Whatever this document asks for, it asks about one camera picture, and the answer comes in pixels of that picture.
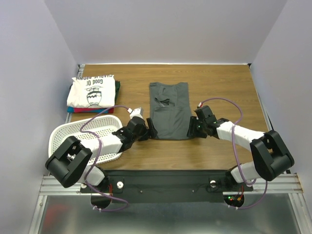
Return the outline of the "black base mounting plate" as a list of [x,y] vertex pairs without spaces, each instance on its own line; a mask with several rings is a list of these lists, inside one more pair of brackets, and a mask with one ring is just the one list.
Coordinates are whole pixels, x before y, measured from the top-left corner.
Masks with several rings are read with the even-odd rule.
[[251,192],[226,170],[106,170],[96,186],[129,203],[220,202],[223,194]]

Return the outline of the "white perforated plastic basket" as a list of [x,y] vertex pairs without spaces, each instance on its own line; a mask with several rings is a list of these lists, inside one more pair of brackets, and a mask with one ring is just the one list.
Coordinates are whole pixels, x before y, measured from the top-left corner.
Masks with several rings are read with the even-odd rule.
[[83,127],[84,132],[82,133],[80,128],[87,121],[88,119],[83,119],[57,127],[51,133],[49,138],[48,156],[52,156],[56,149],[67,139],[67,137],[70,136],[76,137],[86,148],[93,150],[94,147],[91,144],[95,143],[96,147],[98,147],[98,140],[96,136],[90,134],[90,132],[93,132],[100,138],[103,138],[122,127],[122,123],[118,117],[114,115],[106,115],[93,119],[90,123]]

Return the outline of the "dark green folded t shirt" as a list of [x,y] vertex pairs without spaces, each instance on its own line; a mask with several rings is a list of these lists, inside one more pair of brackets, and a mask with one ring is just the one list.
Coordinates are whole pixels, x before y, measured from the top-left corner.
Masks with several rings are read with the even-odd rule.
[[121,84],[120,81],[115,81],[115,102],[117,101],[119,92],[120,92]]

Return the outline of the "white printed folded t shirt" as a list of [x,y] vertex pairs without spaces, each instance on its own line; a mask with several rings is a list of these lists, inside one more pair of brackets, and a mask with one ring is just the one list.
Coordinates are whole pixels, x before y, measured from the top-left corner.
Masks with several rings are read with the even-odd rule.
[[114,106],[114,75],[72,78],[67,106],[73,108],[107,108]]

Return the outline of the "grey t shirt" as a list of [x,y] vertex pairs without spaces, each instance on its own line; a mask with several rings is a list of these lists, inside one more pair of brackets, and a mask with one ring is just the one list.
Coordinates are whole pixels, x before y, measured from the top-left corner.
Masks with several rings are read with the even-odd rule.
[[150,91],[150,118],[158,140],[187,140],[192,116],[188,83],[163,84],[152,82]]

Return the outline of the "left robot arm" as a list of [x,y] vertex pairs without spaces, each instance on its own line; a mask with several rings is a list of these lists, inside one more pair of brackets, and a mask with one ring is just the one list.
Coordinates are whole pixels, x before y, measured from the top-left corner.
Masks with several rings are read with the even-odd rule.
[[130,119],[125,127],[106,136],[95,136],[94,139],[79,140],[75,136],[67,137],[52,153],[45,163],[46,169],[60,182],[69,188],[77,182],[91,184],[97,192],[108,188],[108,179],[96,166],[89,165],[89,160],[106,154],[121,154],[130,149],[136,141],[156,138],[157,130],[150,118]]

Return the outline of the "red folded t shirt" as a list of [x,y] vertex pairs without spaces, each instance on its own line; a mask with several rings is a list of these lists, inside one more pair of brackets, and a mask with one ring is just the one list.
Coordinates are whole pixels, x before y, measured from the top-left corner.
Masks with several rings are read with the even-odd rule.
[[105,108],[80,108],[81,112],[80,113],[101,113],[103,112],[104,114],[111,114],[114,112],[114,108],[111,108],[109,110]]

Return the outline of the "aluminium front rail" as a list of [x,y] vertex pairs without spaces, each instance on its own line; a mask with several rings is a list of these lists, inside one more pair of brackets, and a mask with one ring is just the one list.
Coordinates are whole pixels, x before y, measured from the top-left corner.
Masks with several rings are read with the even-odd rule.
[[[244,194],[260,195],[265,190],[265,181],[258,179],[253,190],[244,190]],[[303,189],[296,174],[282,174],[268,183],[267,194],[302,194]],[[87,195],[79,183],[70,188],[63,188],[53,176],[44,176],[41,182],[39,195]]]

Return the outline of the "teal folded t shirt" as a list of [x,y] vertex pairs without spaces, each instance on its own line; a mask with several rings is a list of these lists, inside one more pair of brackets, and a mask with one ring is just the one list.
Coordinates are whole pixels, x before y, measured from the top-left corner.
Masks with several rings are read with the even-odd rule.
[[67,112],[68,113],[80,113],[81,109],[80,108],[74,108],[74,107],[67,107]]

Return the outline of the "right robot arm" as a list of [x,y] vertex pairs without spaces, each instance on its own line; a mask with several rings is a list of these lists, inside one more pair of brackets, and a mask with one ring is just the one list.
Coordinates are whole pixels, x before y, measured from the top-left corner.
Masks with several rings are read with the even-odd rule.
[[294,158],[278,132],[254,131],[225,118],[217,119],[207,105],[197,108],[195,113],[190,117],[188,137],[215,137],[230,141],[234,147],[239,145],[252,154],[251,162],[239,164],[227,172],[224,178],[227,189],[236,190],[243,182],[251,183],[259,178],[272,181],[294,165]]

